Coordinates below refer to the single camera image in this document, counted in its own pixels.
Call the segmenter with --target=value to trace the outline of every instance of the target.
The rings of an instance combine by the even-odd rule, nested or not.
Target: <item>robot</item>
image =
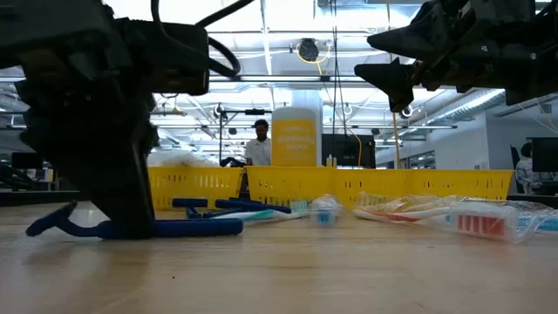
[[[114,18],[100,0],[10,0],[0,7],[0,68],[21,65],[30,105],[21,139],[105,213],[125,238],[153,236],[146,157],[158,138],[149,123],[153,92],[208,91],[209,71],[232,78],[235,56],[204,27],[239,10],[240,0],[195,25]],[[390,98],[393,112],[412,88],[505,88],[509,105],[558,89],[556,1],[436,0],[407,27],[368,38],[413,65],[358,65],[355,73]],[[208,56],[221,52],[230,68]]]
[[[153,236],[146,157],[158,142],[153,92],[202,95],[209,71],[234,77],[240,63],[204,27],[114,18],[100,0],[17,0],[0,7],[0,68],[21,65],[27,129],[21,140],[88,195],[126,238]],[[208,56],[220,51],[230,68]]]
[[[415,85],[504,88],[509,106],[547,95],[558,90],[556,3],[535,14],[534,0],[425,2],[410,25],[368,37],[373,48],[417,61],[357,65],[355,73],[397,113],[413,101]]]

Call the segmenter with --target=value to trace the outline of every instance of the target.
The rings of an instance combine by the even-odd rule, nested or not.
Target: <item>wire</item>
[[[325,93],[328,95],[328,98],[330,99],[330,102],[331,102],[330,92],[328,92],[328,89],[327,89],[327,87],[325,86],[325,83],[324,83],[324,82],[322,82],[322,83],[323,83],[323,87],[325,87]],[[337,111],[334,111],[333,118],[335,118],[335,115],[337,115],[337,117],[339,117],[339,119],[341,119],[341,117],[339,116],[339,113],[338,113]],[[360,138],[358,137],[358,135],[356,135],[354,132],[352,132],[352,130],[350,130],[350,129],[348,129],[348,130],[349,130],[349,132],[350,132],[352,135],[354,135],[354,136],[357,138],[357,140],[358,140],[358,164],[357,164],[357,166],[360,167],[361,158],[362,158],[362,154],[363,154],[363,142],[360,140]]]
[[[337,0],[333,0],[331,6],[330,6],[330,14],[331,16],[334,18],[334,24],[332,27],[332,35],[333,35],[333,50],[335,53],[335,67],[334,67],[334,75],[333,75],[333,112],[337,113],[337,84],[339,84],[339,96],[341,98],[341,104],[343,105],[343,88],[341,86],[341,78],[340,78],[340,71],[339,71],[339,57],[338,57],[338,51],[337,51]],[[344,134],[345,137],[347,137],[347,121],[345,118],[345,112],[343,111],[343,126],[344,126]],[[336,115],[333,115],[333,134],[334,136],[332,137],[331,141],[331,147],[333,149],[333,151],[335,152],[335,117]],[[360,144],[360,153],[358,155],[358,158],[360,159],[360,154],[362,153],[362,142],[360,141],[360,139],[358,139],[358,142]]]
[[[213,17],[209,19],[209,22],[215,20],[217,17],[223,18],[228,14],[233,13],[235,10],[240,9],[241,7],[234,7],[235,10],[227,10],[227,8],[216,12],[217,15],[212,15]],[[218,52],[220,52],[225,58],[227,58],[228,62],[231,64],[232,69],[222,65],[218,61],[211,59],[208,55],[203,54],[201,51],[197,51],[191,46],[187,44],[183,44],[179,40],[170,37],[167,32],[165,31],[164,24],[160,21],[160,14],[159,14],[159,0],[151,0],[151,15],[153,16],[153,22],[157,26],[157,30],[159,34],[170,44],[176,47],[180,52],[182,52],[187,59],[190,59],[191,66],[197,67],[204,67],[221,74],[222,76],[232,78],[241,70],[241,64],[235,55],[227,49],[223,44],[219,43],[213,38],[208,38],[208,42],[211,46],[213,46]]]
[[[385,0],[385,8],[387,10],[387,31],[391,31],[391,12],[390,12],[390,0]],[[393,54],[390,53],[390,63],[393,62]],[[391,119],[393,120],[393,135],[395,136],[395,156],[398,159],[397,165],[398,169],[401,168],[401,160],[399,153],[399,134],[398,134],[398,120],[395,117],[395,113],[391,113]]]
[[[517,106],[519,106],[528,116],[529,118],[535,120],[538,124],[540,124],[541,126],[546,127],[548,130],[550,130],[552,133],[556,133],[558,134],[557,131],[553,130],[551,127],[547,126],[546,124],[540,122],[537,118],[535,118],[534,116],[530,115],[529,113],[527,113],[527,110],[521,105],[521,104],[517,104]]]
[[[213,24],[224,17],[228,17],[229,15],[237,12],[238,10],[244,8],[254,0],[239,0],[226,8],[216,11],[214,14],[204,17],[200,22],[196,23],[196,26],[200,26],[203,28],[208,27],[210,24]]]
[[[542,108],[542,105],[541,105],[541,102],[539,101],[539,99],[537,99],[537,105],[539,105],[539,107],[541,108],[541,111],[544,113],[544,108]],[[555,124],[552,123],[552,120],[549,117],[547,117],[547,120],[548,120],[548,123],[552,126],[552,128],[556,132],[558,132],[558,128],[556,128]]]

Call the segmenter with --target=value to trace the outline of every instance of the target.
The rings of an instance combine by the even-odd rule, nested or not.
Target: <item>yellow basket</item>
[[[375,195],[462,195],[506,199],[513,171],[348,170],[327,167],[249,167],[250,197],[274,205],[334,194],[353,208],[360,192]]]
[[[330,194],[335,169],[331,167],[247,167],[253,201],[288,206],[291,201],[313,200]]]
[[[169,210],[174,197],[203,197],[214,208],[216,199],[238,196],[242,174],[236,167],[150,167],[153,207]]]

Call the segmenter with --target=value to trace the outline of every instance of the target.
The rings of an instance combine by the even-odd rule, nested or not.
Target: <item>person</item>
[[[246,166],[271,166],[271,140],[268,121],[259,119],[254,124],[256,139],[246,144]]]
[[[537,189],[541,187],[542,181],[554,181],[556,175],[554,173],[539,173],[533,172],[533,144],[526,143],[521,148],[521,155],[525,157],[524,160],[520,160],[515,167],[515,179],[523,186],[525,189],[525,194],[527,195],[537,195]]]

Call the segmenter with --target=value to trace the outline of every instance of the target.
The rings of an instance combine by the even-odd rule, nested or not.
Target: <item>computer screen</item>
[[[360,166],[375,168],[376,145],[374,136],[359,135],[358,137],[363,143]],[[351,134],[347,136],[344,134],[335,134],[335,136],[333,134],[322,134],[322,164],[326,165],[326,160],[331,154],[332,157],[337,158],[338,166],[356,167],[358,166],[359,148],[357,138]]]
[[[12,153],[11,167],[15,169],[41,169],[43,158],[37,153]]]
[[[531,157],[534,172],[558,172],[558,138],[534,138]]]

